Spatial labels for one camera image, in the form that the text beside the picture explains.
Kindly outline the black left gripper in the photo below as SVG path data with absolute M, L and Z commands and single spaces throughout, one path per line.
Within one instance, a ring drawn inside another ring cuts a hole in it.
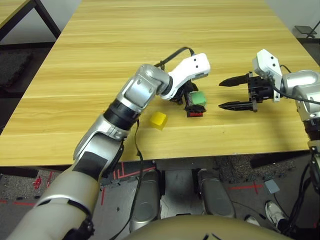
M 184 110 L 187 113 L 205 113 L 207 110 L 203 105 L 192 104 L 192 101 L 190 99 L 190 93 L 198 91 L 199 89 L 195 83 L 186 82 L 177 90 L 171 101 L 178 105 L 182 105 L 184 100 Z

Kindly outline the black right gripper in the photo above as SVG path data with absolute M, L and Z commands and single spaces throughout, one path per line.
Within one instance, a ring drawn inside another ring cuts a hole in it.
M 273 99 L 274 90 L 268 80 L 254 76 L 252 71 L 248 74 L 227 78 L 219 83 L 222 87 L 234 87 L 242 84 L 248 86 L 249 101 L 230 101 L 218 107 L 229 111 L 258 111 L 258 103 Z

